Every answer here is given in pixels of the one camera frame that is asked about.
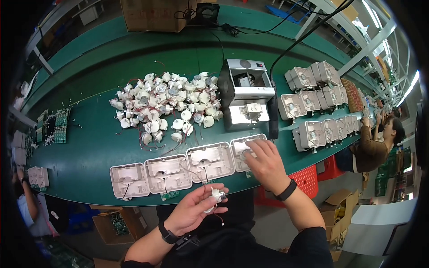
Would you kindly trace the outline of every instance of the black sleeve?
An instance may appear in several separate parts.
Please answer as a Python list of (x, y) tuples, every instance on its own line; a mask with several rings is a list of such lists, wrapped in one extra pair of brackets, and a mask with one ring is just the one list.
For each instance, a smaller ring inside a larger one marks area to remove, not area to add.
[(303, 267), (334, 267), (323, 227), (302, 230), (292, 241), (287, 254), (293, 262), (305, 264)]
[(121, 265), (121, 268), (154, 268), (149, 262), (126, 261)]

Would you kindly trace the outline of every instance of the black hair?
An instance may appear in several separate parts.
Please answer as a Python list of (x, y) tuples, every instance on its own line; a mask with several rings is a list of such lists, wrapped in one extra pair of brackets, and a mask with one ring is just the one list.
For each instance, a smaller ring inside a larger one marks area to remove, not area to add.
[(398, 143), (401, 143), (404, 140), (405, 129), (402, 127), (402, 123), (398, 117), (391, 115), (387, 118), (387, 122), (390, 122), (390, 121), (392, 121), (392, 129), (396, 130), (396, 135), (393, 138), (393, 144), (397, 145)]
[(395, 117), (401, 118), (401, 112), (398, 110), (398, 108), (393, 108), (392, 112)]

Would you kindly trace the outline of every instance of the box lid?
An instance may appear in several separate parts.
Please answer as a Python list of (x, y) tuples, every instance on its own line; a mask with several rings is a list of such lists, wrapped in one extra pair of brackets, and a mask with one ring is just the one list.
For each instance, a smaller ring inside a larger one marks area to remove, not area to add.
[(352, 192), (347, 189), (341, 189), (338, 192), (334, 193), (328, 199), (325, 200), (326, 203), (329, 203), (331, 205), (339, 205), (341, 202), (344, 201), (349, 195), (351, 195)]

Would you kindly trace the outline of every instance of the right hand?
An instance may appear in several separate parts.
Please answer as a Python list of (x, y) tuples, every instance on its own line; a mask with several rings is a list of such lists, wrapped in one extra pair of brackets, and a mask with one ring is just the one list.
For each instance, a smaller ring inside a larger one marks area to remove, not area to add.
[(381, 123), (381, 115), (377, 113), (377, 126)]
[(363, 118), (362, 118), (362, 124), (363, 124), (364, 126), (369, 127), (369, 119), (368, 119), (367, 117), (363, 117)]
[(279, 195), (289, 186), (290, 179), (286, 175), (283, 162), (277, 147), (268, 140), (254, 140), (246, 142), (246, 145), (256, 154), (256, 158), (249, 152), (245, 152), (244, 161), (251, 169), (255, 178), (268, 191)]

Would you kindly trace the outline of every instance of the human hand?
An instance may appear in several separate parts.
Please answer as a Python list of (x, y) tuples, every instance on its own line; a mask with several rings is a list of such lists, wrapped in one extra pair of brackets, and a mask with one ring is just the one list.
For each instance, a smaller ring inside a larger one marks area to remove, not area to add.
[(363, 117), (363, 118), (362, 118), (362, 124), (363, 124), (364, 126), (369, 127), (369, 119), (368, 119), (367, 117)]
[(256, 154), (254, 158), (249, 152), (245, 152), (244, 161), (251, 169), (255, 178), (264, 186), (265, 189), (279, 195), (289, 186), (290, 179), (286, 175), (283, 162), (277, 147), (268, 140), (254, 140), (246, 142), (252, 151)]
[(187, 232), (195, 230), (202, 220), (209, 214), (225, 213), (228, 208), (217, 207), (209, 213), (204, 211), (217, 204), (217, 200), (211, 196), (211, 188), (223, 190), (225, 193), (229, 189), (224, 184), (206, 184), (187, 194), (175, 207), (170, 216), (165, 220), (164, 227), (171, 231), (175, 236), (183, 236)]
[(380, 113), (377, 113), (377, 126), (381, 123)]
[(16, 171), (16, 173), (18, 174), (19, 181), (22, 181), (22, 179), (24, 178), (24, 170), (18, 168), (17, 171)]

